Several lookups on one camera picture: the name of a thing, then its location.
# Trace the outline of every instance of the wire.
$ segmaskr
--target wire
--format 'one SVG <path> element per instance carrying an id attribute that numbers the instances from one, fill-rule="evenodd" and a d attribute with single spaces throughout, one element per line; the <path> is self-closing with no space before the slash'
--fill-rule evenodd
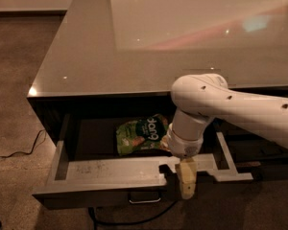
<path id="1" fill-rule="evenodd" d="M 36 144 L 36 142 L 38 141 L 38 138 L 39 138 L 41 132 L 44 132 L 44 134 L 45 134 L 44 139 L 43 139 L 43 141 L 40 142 L 39 144 Z M 34 141 L 34 143 L 33 143 L 33 145 L 32 145 L 32 148 L 31 148 L 31 150 L 30 150 L 29 152 L 26 152 L 26 151 L 16 151 L 16 152 L 14 152 L 14 153 L 12 153 L 12 154 L 10 154 L 10 155 L 7 155 L 7 156 L 0 156 L 0 159 L 10 158 L 10 157 L 13 157 L 14 155 L 17 155 L 17 154 L 31 155 L 31 154 L 34 152 L 35 148 L 37 148 L 40 144 L 42 144 L 42 143 L 46 140 L 46 134 L 47 134 L 47 132 L 46 132 L 45 129 L 42 129 L 42 130 L 40 130 L 40 131 L 38 132 L 38 134 L 37 134 L 37 136 L 36 136 L 36 139 L 35 139 L 35 141 Z"/>
<path id="2" fill-rule="evenodd" d="M 94 208 L 92 208 L 92 207 L 88 208 L 88 214 L 91 217 L 91 219 L 93 220 L 94 230 L 97 230 L 97 226 L 98 225 L 105 225 L 105 226 L 130 226 L 130 225 L 143 224 L 143 223 L 152 221 L 154 219 L 157 219 L 157 218 L 161 217 L 163 214 L 165 214 L 166 212 L 168 212 L 176 203 L 177 203 L 176 201 L 173 202 L 165 210 L 163 210 L 162 212 L 160 212 L 159 214 L 157 214 L 156 216 L 154 216 L 152 218 L 147 218 L 147 219 L 143 219 L 141 221 L 134 221 L 134 222 L 104 222 L 104 221 L 98 220 L 98 219 L 96 219 L 95 211 L 94 211 Z"/>

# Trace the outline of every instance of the green packaging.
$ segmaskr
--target green packaging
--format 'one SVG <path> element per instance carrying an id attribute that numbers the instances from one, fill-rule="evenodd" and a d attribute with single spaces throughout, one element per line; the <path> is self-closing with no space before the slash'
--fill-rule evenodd
<path id="1" fill-rule="evenodd" d="M 124 123 L 116 129 L 117 150 L 127 155 L 137 150 L 168 150 L 168 121 L 161 114 Z"/>

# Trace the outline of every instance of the robotic arm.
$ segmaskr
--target robotic arm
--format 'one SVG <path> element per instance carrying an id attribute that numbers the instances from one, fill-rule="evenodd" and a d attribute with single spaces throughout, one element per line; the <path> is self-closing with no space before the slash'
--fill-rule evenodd
<path id="1" fill-rule="evenodd" d="M 177 173 L 182 190 L 194 192 L 196 167 L 192 157 L 199 153 L 204 130 L 214 118 L 288 149 L 288 98 L 228 90 L 226 80 L 216 74 L 181 77 L 174 82 L 171 95 L 177 111 L 168 129 L 168 144 L 181 159 Z"/>

